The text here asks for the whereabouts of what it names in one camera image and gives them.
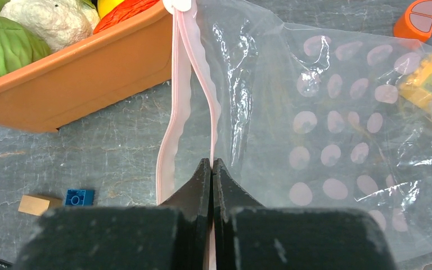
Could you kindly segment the green toy cabbage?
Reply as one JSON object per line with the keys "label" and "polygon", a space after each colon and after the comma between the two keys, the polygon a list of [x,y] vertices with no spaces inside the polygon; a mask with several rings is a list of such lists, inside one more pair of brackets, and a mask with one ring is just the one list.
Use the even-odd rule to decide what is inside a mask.
{"label": "green toy cabbage", "polygon": [[21,24],[0,17],[0,77],[52,53],[49,45]]}

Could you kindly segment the orange toy carrot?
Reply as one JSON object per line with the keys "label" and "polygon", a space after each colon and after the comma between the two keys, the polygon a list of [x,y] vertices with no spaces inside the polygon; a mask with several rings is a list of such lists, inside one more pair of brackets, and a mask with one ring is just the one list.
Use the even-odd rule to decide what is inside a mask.
{"label": "orange toy carrot", "polygon": [[158,2],[158,0],[98,1],[97,9],[100,22],[94,28],[93,34],[136,16]]}

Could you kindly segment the orange plastic tub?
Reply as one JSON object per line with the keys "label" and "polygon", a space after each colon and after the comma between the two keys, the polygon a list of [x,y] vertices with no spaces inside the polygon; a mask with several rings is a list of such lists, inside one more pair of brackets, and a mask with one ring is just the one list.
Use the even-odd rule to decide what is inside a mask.
{"label": "orange plastic tub", "polygon": [[55,132],[171,78],[172,16],[162,2],[0,77],[0,126]]}

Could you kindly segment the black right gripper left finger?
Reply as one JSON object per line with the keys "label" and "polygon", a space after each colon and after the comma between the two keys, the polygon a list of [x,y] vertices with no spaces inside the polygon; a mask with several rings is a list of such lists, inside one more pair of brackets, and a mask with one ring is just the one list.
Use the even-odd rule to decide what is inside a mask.
{"label": "black right gripper left finger", "polygon": [[64,207],[44,213],[14,269],[209,269],[211,168],[159,206]]}

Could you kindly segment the blue toy brick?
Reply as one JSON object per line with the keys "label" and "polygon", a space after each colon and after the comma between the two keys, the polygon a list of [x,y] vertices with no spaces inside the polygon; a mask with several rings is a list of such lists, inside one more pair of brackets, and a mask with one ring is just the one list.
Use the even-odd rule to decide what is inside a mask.
{"label": "blue toy brick", "polygon": [[68,189],[66,192],[64,206],[92,206],[95,196],[94,190]]}

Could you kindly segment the clear zip top bag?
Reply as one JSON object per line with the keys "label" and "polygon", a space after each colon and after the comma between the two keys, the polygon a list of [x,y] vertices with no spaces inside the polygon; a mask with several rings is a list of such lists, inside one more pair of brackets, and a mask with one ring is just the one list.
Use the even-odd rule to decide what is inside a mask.
{"label": "clear zip top bag", "polygon": [[281,21],[247,1],[165,1],[172,112],[156,201],[220,158],[269,207],[357,208],[397,261],[432,252],[432,115],[399,94],[432,47]]}

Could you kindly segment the orange semicircle toy block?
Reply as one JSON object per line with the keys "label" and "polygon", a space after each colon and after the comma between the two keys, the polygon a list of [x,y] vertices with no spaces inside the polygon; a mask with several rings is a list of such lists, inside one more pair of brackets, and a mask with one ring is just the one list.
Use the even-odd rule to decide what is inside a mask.
{"label": "orange semicircle toy block", "polygon": [[432,0],[412,2],[394,24],[393,35],[427,42],[432,35]]}

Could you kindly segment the tan wooden block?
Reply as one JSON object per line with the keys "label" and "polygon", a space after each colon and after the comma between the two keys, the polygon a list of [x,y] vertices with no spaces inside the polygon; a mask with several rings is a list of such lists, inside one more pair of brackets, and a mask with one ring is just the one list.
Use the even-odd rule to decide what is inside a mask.
{"label": "tan wooden block", "polygon": [[41,216],[50,208],[56,208],[60,206],[62,206],[61,199],[42,195],[23,195],[18,207],[18,211],[21,213]]}

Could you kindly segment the white toy cauliflower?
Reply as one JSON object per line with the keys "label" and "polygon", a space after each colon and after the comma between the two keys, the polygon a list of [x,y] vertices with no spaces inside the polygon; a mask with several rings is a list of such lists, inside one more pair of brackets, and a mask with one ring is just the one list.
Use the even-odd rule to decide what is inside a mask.
{"label": "white toy cauliflower", "polygon": [[9,1],[0,16],[15,21],[41,37],[53,52],[90,36],[100,22],[91,1]]}

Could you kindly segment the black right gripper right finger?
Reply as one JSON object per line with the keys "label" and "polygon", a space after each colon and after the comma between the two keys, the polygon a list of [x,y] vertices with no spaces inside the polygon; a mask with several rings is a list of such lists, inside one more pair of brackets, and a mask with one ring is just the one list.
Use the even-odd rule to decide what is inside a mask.
{"label": "black right gripper right finger", "polygon": [[396,269],[375,219],[351,208],[266,208],[212,168],[217,269]]}

